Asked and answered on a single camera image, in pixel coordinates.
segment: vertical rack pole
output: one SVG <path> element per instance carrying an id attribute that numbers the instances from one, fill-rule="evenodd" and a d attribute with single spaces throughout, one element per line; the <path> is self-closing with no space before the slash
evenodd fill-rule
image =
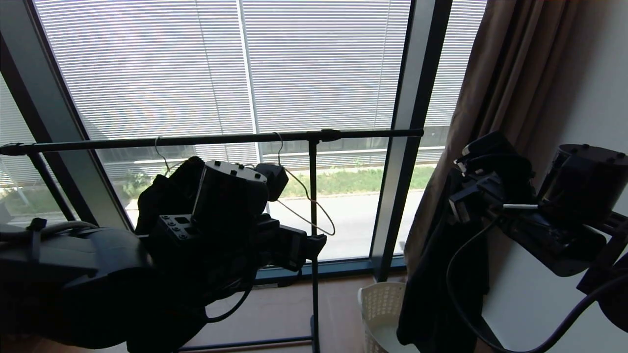
<path id="1" fill-rule="evenodd" d="M 52 178 L 52 175 L 50 175 L 50 172 L 48 172 L 48 168 L 46 168 L 46 163 L 44 163 L 43 159 L 41 159 L 41 154 L 29 153 L 28 158 L 31 159 L 33 166 L 41 175 L 43 182 L 46 183 L 50 194 L 57 202 L 57 205 L 59 206 L 61 212 L 63 212 L 65 218 L 67 220 L 76 220 L 76 218 L 74 218 L 72 210 L 70 210 L 70 207 L 68 206 L 68 203 L 63 198 L 63 195 L 61 195 L 61 191 L 59 191 L 57 184 L 55 184 L 55 180 Z"/>
<path id="2" fill-rule="evenodd" d="M 312 200 L 316 200 L 316 154 L 318 139 L 311 138 L 308 140 L 308 152 L 310 154 L 310 197 Z M 317 223 L 317 205 L 316 202 L 310 202 L 311 222 Z M 312 225 L 311 235 L 317 234 L 317 228 Z M 311 331 L 312 331 L 312 353 L 320 353 L 319 339 L 318 339 L 318 259 L 312 260 L 312 318 L 311 318 Z"/>

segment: laundry basket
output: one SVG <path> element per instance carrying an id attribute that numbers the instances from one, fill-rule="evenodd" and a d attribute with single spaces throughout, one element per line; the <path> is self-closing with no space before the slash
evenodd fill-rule
<path id="1" fill-rule="evenodd" d="M 418 352 L 415 346 L 401 345 L 397 339 L 397 326 L 405 290 L 404 283 L 382 282 L 360 288 L 357 292 L 364 324 L 364 352 Z"/>

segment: curtain fold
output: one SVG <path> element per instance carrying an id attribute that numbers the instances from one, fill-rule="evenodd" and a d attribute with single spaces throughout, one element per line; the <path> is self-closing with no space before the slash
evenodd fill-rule
<path id="1" fill-rule="evenodd" d="M 449 169 L 464 146 L 500 130 L 518 152 L 526 155 L 577 5 L 578 1 L 488 0 L 445 151 L 408 234 L 404 257 L 409 275 L 421 259 Z"/>

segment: black jacket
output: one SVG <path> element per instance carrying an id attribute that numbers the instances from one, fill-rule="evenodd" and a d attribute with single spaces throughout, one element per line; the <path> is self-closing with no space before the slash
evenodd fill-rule
<path id="1" fill-rule="evenodd" d="M 447 266 L 458 248 L 482 230 L 481 224 L 453 221 L 449 196 L 460 190 L 463 177 L 452 170 L 440 196 L 418 267 L 408 280 L 397 338 L 414 344 L 421 353 L 466 353 L 475 349 L 476 337 L 461 321 L 445 284 Z M 472 320 L 482 313 L 488 292 L 486 239 L 477 239 L 461 253 L 452 270 L 452 284 L 465 313 Z"/>

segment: white wall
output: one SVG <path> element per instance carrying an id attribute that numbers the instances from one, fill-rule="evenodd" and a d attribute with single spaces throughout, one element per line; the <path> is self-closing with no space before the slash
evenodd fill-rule
<path id="1" fill-rule="evenodd" d="M 580 6 L 540 116 L 540 139 L 531 146 L 540 174 L 559 144 L 628 152 L 628 1 L 583 1 Z M 628 214 L 628 191 L 615 211 Z M 504 347 L 536 347 L 584 297 L 575 288 L 581 277 L 555 276 L 516 244 L 491 288 L 484 317 Z M 628 334 L 593 304 L 550 352 L 628 352 Z"/>

